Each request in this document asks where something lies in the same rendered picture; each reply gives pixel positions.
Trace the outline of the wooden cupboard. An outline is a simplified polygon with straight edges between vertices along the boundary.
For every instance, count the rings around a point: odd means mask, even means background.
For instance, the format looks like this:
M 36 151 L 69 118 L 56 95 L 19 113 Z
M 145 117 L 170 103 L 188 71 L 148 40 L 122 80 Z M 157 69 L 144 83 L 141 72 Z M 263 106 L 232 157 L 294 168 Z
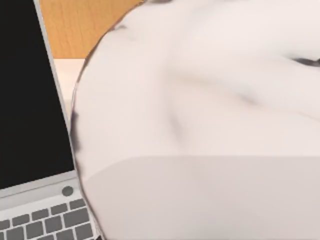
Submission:
M 143 0 L 40 0 L 55 59 L 83 59 L 99 38 Z

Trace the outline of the white computer mouse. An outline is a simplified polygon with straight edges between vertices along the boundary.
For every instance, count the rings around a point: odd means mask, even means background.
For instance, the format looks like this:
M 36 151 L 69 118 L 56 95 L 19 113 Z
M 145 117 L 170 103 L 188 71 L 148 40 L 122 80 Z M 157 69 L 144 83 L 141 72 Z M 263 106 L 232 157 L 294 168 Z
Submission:
M 104 240 L 320 240 L 320 0 L 145 0 L 70 137 Z

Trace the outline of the silver laptop with black screen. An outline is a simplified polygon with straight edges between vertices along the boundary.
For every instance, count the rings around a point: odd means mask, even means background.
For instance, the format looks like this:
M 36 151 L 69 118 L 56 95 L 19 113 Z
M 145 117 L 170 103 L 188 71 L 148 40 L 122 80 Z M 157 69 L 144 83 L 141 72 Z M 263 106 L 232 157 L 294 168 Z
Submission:
M 95 240 L 39 0 L 0 0 L 0 240 Z

